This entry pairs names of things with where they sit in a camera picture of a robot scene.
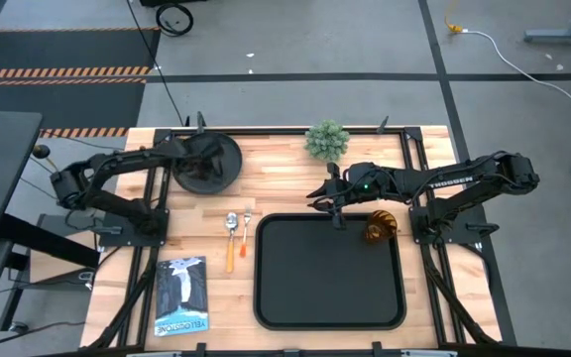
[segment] metal spoon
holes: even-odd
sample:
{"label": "metal spoon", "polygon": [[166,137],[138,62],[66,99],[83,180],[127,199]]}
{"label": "metal spoon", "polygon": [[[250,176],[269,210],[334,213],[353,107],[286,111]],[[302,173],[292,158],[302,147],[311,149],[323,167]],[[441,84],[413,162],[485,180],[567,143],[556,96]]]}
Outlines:
{"label": "metal spoon", "polygon": [[228,238],[228,252],[226,254],[226,273],[233,273],[233,252],[235,251],[233,236],[237,230],[237,214],[230,212],[226,216],[226,228],[230,231]]}

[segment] cart wheel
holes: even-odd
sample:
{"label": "cart wheel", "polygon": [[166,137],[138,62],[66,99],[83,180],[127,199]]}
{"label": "cart wheel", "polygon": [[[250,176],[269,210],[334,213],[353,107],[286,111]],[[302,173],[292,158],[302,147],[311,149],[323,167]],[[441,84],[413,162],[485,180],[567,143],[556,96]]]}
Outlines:
{"label": "cart wheel", "polygon": [[156,11],[156,23],[171,37],[182,36],[193,28],[193,15],[185,7],[169,3]]}
{"label": "cart wheel", "polygon": [[23,323],[23,322],[16,322],[13,321],[10,324],[10,328],[8,328],[8,331],[10,332],[15,332],[16,334],[24,334],[26,332],[28,332],[29,328],[28,325]]}

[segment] concrete floor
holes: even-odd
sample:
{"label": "concrete floor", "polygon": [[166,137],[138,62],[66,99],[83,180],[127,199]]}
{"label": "concrete floor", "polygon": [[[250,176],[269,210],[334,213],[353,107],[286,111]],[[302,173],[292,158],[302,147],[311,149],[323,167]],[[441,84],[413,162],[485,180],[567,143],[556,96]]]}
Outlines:
{"label": "concrete floor", "polygon": [[[511,73],[487,40],[447,34],[447,4],[428,1],[446,69]],[[152,10],[134,7],[142,26],[153,25]],[[435,73],[420,10],[412,0],[210,0],[187,7],[195,17],[193,31],[161,40],[158,61],[166,75],[244,74],[248,69]],[[462,0],[452,21],[492,35],[504,55],[525,70],[555,73],[561,64],[563,72],[571,72],[571,46],[521,40],[525,29],[567,26],[571,1]],[[114,0],[8,0],[0,15],[0,29],[132,26],[125,3]],[[249,59],[248,53],[255,56]],[[557,84],[571,92],[571,82]],[[522,152],[541,175],[535,192],[486,204],[489,221],[502,227],[493,240],[517,342],[571,349],[571,102],[530,82],[451,85],[471,156],[496,149]],[[378,124],[387,115],[395,125],[449,124],[435,81],[173,83],[170,89],[183,115],[201,110],[210,126],[313,124],[326,118]],[[154,125],[177,125],[177,118],[162,85],[151,83],[139,126]],[[121,140],[94,143],[120,146]],[[50,139],[49,145],[61,166],[95,152],[62,139]],[[24,178],[49,188],[45,171],[32,163]],[[50,199],[24,183],[9,211],[31,222],[40,213],[59,213]],[[82,321],[87,300],[85,293],[31,292],[17,319],[33,326]],[[64,303],[71,308],[59,308]],[[72,350],[80,331],[48,330],[0,345],[0,355]]]}

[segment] succulent plant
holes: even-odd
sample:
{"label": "succulent plant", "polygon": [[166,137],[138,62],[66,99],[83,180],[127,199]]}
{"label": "succulent plant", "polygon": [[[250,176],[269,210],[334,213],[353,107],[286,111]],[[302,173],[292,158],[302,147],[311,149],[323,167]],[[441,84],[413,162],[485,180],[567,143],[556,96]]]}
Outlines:
{"label": "succulent plant", "polygon": [[349,133],[333,120],[324,120],[305,132],[305,149],[314,159],[336,162],[347,152]]}

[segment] book cover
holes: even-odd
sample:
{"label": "book cover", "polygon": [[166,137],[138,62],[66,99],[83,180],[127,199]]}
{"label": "book cover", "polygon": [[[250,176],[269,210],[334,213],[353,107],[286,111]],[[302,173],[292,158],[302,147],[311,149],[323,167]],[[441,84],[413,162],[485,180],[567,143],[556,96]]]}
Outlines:
{"label": "book cover", "polygon": [[155,336],[207,330],[206,257],[159,262],[156,277]]}

